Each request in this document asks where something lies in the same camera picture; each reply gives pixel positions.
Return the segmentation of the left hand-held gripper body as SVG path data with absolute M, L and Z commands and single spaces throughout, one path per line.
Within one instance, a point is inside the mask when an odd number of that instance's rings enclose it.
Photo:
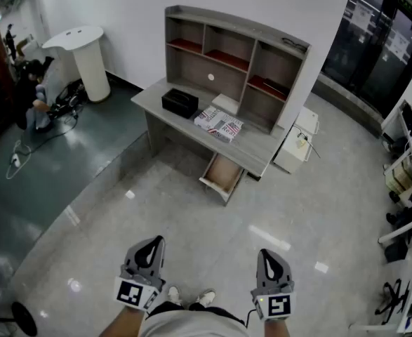
M 166 283 L 161 278 L 166 243 L 161 235 L 128 249 L 120 274 L 114 280 L 114 300 L 146 312 Z

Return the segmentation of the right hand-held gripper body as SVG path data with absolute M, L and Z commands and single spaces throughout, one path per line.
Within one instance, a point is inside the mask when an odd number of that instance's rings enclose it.
M 296 293 L 291 267 L 269 249 L 258 253 L 256 288 L 251 291 L 255 310 L 261 320 L 282 320 L 295 310 Z

